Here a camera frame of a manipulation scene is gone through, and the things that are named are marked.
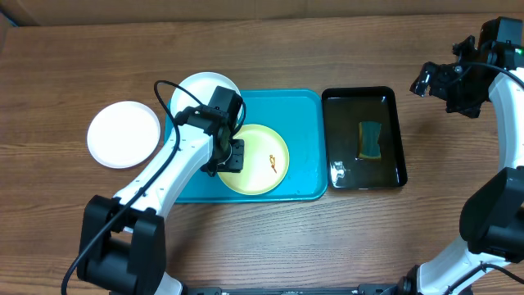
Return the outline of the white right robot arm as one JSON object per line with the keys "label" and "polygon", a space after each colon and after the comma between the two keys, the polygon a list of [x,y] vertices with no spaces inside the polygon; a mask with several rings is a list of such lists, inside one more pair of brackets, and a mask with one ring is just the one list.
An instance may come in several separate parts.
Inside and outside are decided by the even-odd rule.
{"label": "white right robot arm", "polygon": [[388,294],[469,294],[492,270],[523,260],[523,22],[498,17],[478,38],[453,46],[452,64],[427,62],[410,90],[440,98],[448,113],[477,118],[491,102],[499,141],[499,171],[464,204],[459,236],[434,259],[414,266]]}

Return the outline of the green yellow sponge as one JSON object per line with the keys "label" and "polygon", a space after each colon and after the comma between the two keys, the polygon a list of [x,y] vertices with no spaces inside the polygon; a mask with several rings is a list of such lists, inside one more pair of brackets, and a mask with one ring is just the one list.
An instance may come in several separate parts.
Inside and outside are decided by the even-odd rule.
{"label": "green yellow sponge", "polygon": [[379,160],[382,157],[379,144],[381,128],[382,125],[376,121],[359,122],[358,158]]}

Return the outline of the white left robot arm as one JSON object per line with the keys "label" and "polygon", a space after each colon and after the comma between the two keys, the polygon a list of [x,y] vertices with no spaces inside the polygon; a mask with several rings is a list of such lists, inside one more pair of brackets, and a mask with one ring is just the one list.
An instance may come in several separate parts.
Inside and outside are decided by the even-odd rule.
{"label": "white left robot arm", "polygon": [[113,198],[94,196],[84,209],[79,255],[71,275],[111,294],[185,294],[166,272],[165,219],[190,178],[238,173],[244,142],[235,139],[246,104],[234,90],[218,86],[208,103],[169,114],[173,131],[146,169]]}

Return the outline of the yellow plate with stain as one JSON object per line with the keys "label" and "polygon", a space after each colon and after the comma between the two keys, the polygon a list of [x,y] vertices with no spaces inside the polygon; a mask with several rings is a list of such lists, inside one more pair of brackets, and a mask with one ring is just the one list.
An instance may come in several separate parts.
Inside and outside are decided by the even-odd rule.
{"label": "yellow plate with stain", "polygon": [[264,125],[244,125],[234,139],[244,141],[243,167],[239,173],[219,172],[232,191],[260,195],[276,188],[290,166],[290,153],[283,138]]}

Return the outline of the white plate with stain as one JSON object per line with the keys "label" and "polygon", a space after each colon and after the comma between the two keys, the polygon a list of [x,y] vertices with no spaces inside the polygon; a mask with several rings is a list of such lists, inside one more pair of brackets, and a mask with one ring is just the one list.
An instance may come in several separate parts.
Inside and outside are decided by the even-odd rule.
{"label": "white plate with stain", "polygon": [[101,165],[126,169],[145,161],[160,141],[155,112],[140,102],[122,101],[99,111],[87,132],[91,156]]}

